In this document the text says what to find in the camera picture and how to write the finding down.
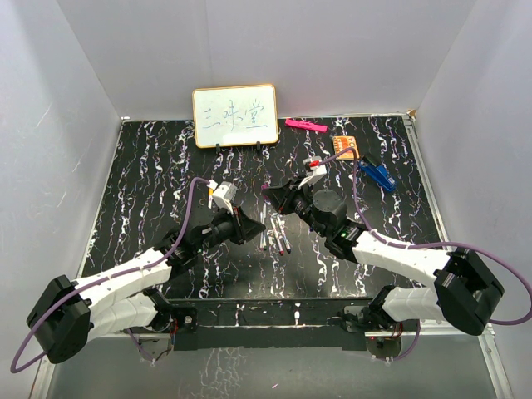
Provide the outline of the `white pen magenta end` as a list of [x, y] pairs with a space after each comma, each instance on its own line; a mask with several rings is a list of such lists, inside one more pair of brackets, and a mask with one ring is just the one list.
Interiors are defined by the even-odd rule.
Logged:
[[264, 226], [264, 230], [261, 232], [261, 235], [260, 235], [260, 248], [263, 251], [267, 250], [266, 214], [267, 214], [267, 204], [266, 204], [266, 202], [263, 202], [262, 211], [260, 213], [260, 221], [261, 221], [261, 224]]

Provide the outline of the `white pen red end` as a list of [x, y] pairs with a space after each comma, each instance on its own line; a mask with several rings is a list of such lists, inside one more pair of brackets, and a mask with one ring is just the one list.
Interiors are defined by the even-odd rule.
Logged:
[[270, 222], [272, 225], [272, 230], [275, 236], [276, 244], [278, 246], [279, 255], [283, 256], [285, 251], [284, 251], [283, 244], [282, 244], [281, 234], [279, 232], [278, 226], [276, 224], [276, 221], [273, 215], [270, 216]]

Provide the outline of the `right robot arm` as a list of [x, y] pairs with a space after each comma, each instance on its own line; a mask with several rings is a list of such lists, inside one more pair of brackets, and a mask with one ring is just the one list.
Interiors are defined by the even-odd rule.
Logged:
[[347, 205], [332, 190], [308, 185], [265, 187], [264, 196], [279, 214], [296, 214], [324, 238], [338, 259], [384, 268], [418, 282], [417, 288], [386, 286], [368, 306], [377, 328], [410, 319], [446, 321], [472, 336], [481, 335], [504, 289], [472, 249], [413, 249], [395, 239], [378, 240], [347, 217]]

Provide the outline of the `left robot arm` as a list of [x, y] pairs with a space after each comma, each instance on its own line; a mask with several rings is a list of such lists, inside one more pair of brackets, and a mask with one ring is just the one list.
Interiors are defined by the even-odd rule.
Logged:
[[188, 272], [205, 250], [226, 241], [246, 244], [264, 230], [240, 207], [209, 214], [170, 230], [158, 244], [105, 272], [78, 280], [54, 278], [27, 325], [52, 364], [69, 360], [108, 333], [137, 327], [164, 331], [172, 312], [154, 288]]

